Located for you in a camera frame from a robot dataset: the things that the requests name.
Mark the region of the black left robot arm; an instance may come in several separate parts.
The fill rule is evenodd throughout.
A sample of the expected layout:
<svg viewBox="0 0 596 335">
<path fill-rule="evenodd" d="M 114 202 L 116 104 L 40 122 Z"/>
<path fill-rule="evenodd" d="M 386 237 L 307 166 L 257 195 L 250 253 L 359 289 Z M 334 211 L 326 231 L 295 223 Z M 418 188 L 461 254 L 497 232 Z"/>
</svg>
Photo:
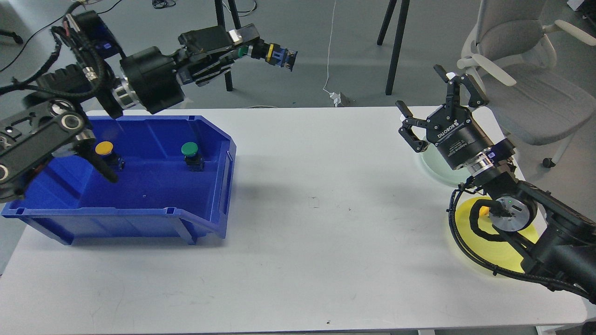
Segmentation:
<svg viewBox="0 0 596 335">
<path fill-rule="evenodd" d="M 183 101 L 182 85 L 204 85 L 246 55 L 264 59 L 270 46 L 254 25 L 213 26 L 183 33 L 170 55 L 149 47 L 126 55 L 95 11 L 75 15 L 75 0 L 50 29 L 55 49 L 26 80 L 13 79 L 1 94 L 30 90 L 28 107 L 1 121 L 1 201 L 23 199 L 54 157 L 78 155 L 110 182 L 118 176 L 95 152 L 95 136 L 81 103 L 96 98 L 113 119 L 141 105 L 157 113 Z"/>
</svg>

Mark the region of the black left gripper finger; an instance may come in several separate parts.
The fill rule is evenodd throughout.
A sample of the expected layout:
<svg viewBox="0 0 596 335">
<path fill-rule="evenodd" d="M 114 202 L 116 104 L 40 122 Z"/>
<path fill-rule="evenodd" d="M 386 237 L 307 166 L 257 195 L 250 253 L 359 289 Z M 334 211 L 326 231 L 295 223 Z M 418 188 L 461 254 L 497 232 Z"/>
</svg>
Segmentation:
<svg viewBox="0 0 596 335">
<path fill-rule="evenodd" d="M 179 83 L 204 86 L 214 78 L 230 71 L 238 59 L 232 54 L 180 54 Z"/>
<path fill-rule="evenodd" d="M 244 47 L 260 39 L 255 25 L 226 30 L 223 26 L 212 26 L 192 30 L 178 36 L 179 44 L 191 54 L 214 54 Z"/>
</svg>

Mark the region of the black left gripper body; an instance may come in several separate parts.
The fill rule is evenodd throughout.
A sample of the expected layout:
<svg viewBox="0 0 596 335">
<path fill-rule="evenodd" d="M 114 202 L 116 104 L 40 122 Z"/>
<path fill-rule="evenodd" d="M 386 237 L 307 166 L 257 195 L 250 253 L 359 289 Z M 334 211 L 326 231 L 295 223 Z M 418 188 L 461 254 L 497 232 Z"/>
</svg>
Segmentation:
<svg viewBox="0 0 596 335">
<path fill-rule="evenodd" d="M 176 63 L 158 47 L 148 47 L 120 61 L 123 77 L 114 84 L 114 99 L 123 109 L 141 105 L 156 114 L 180 102 L 185 95 L 177 79 Z"/>
</svg>

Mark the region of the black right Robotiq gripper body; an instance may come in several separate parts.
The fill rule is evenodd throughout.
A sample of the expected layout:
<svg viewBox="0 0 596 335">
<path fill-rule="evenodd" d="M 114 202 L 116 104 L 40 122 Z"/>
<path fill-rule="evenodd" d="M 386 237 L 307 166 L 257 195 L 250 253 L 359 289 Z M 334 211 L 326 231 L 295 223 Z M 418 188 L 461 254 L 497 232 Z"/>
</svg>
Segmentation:
<svg viewBox="0 0 596 335">
<path fill-rule="evenodd" d="M 431 125 L 426 139 L 438 148 L 452 170 L 462 168 L 468 160 L 494 144 L 466 107 L 451 111 L 442 105 L 428 119 Z"/>
</svg>

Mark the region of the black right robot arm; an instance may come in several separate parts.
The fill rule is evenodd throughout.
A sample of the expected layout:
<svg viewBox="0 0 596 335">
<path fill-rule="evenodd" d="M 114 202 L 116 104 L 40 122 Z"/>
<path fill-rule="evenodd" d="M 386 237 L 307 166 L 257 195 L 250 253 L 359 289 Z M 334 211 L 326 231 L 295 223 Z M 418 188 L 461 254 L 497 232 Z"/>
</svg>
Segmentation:
<svg viewBox="0 0 596 335">
<path fill-rule="evenodd" d="M 447 85 L 446 99 L 430 116 L 418 119 L 403 101 L 400 135 L 417 153 L 434 146 L 452 170 L 466 169 L 469 178 L 452 193 L 448 212 L 451 234 L 470 260 L 494 275 L 564 290 L 595 303 L 595 223 L 560 200 L 515 176 L 515 146 L 493 143 L 473 119 L 474 108 L 489 103 L 475 79 L 436 64 Z M 488 199 L 471 206 L 468 226 L 478 237 L 506 242 L 521 256 L 521 272 L 498 266 L 464 242 L 456 227 L 456 204 L 462 193 L 483 191 Z"/>
</svg>

